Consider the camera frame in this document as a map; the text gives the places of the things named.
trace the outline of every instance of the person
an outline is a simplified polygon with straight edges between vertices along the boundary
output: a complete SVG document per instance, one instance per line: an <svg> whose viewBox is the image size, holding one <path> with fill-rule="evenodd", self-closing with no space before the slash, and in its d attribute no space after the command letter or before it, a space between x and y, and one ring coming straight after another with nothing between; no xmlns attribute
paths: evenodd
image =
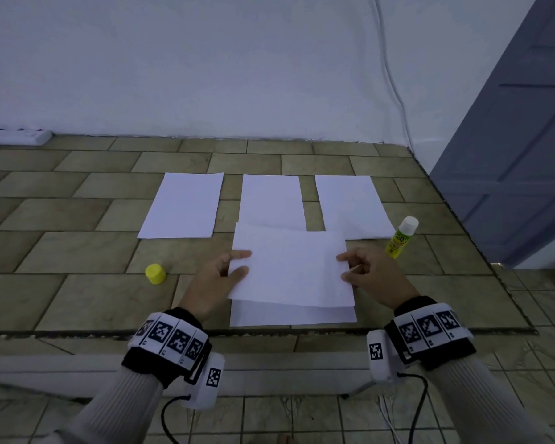
<svg viewBox="0 0 555 444"><path fill-rule="evenodd" d="M230 260L245 259L250 251L233 250L204 265L187 287L177 309L168 310L201 328L214 309L248 273L242 266L228 275ZM342 253L338 261L347 261L349 270L342 279L361 287L376 302L395 311L413 311L425 297L407 280L397 263L382 250L361 247ZM470 349L470 341L461 349ZM172 380L168 370L143 363L143 355L126 355L115 378L64 428L56 430L41 444L133 444L145 440L163 387ZM489 372L476 355L440 356L437 363L422 360L425 375L438 389L454 427L463 443L547 444L555 442L551 429L530 415L516 396ZM280 444L295 443L281 436Z"/></svg>

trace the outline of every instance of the hand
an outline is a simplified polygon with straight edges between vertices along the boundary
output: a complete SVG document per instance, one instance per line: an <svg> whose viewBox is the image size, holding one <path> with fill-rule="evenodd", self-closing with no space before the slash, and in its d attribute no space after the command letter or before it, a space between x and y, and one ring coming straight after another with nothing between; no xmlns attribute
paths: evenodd
<svg viewBox="0 0 555 444"><path fill-rule="evenodd" d="M357 247L337 256L338 261L348 261L350 268L341 278L366 291L384 306L393 310L405 301L419 296L419 292L407 280L399 265L382 249Z"/></svg>
<svg viewBox="0 0 555 444"><path fill-rule="evenodd" d="M249 272L249 267L241 266L228 276L230 261L250 256L251 251L230 251L207 262L187 287L179 307L190 312L200 323L204 322Z"/></svg>

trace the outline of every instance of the person's left hand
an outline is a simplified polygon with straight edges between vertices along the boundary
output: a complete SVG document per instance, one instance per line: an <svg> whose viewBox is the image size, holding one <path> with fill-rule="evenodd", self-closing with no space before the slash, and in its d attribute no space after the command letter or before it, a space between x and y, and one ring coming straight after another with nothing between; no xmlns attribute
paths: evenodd
<svg viewBox="0 0 555 444"><path fill-rule="evenodd" d="M184 308L203 323L249 272L248 266L241 266L228 275L230 261L246 259L250 256L251 251L229 251L207 262L187 287L179 307Z"/></svg>

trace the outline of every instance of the black cable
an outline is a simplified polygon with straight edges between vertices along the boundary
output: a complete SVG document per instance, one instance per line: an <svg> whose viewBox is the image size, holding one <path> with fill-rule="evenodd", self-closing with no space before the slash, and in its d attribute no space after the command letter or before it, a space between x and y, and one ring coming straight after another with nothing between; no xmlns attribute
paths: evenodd
<svg viewBox="0 0 555 444"><path fill-rule="evenodd" d="M411 422L411 430L409 431L409 441L407 444L413 444L413 434L415 433L415 427L417 426L417 420L420 417L421 408L424 406L424 402L426 401L427 396L427 388L428 383L425 377L418 375L418 374L405 374L398 372L397 375L399 377L413 377L413 378L420 378L424 383L424 390L421 394L420 402L417 404L417 410L415 411L415 416L413 417L413 421Z"/></svg>
<svg viewBox="0 0 555 444"><path fill-rule="evenodd" d="M189 400L189 399L191 399L191 394L188 396L173 397L171 400L169 400L167 403L164 404L163 411L160 412L160 423L163 425L164 434L166 434L167 438L169 438L173 444L180 444L180 443L175 438L173 438L172 434L170 434L170 431L166 426L166 422L164 421L164 412L166 411L167 407L171 403L177 402L178 400Z"/></svg>

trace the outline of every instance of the door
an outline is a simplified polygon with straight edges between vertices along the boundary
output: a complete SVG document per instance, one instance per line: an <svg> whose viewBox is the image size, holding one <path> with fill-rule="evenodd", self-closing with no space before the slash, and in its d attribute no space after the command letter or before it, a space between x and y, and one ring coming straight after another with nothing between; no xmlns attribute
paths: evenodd
<svg viewBox="0 0 555 444"><path fill-rule="evenodd" d="M555 0L536 0L430 178L490 262L555 238Z"/></svg>

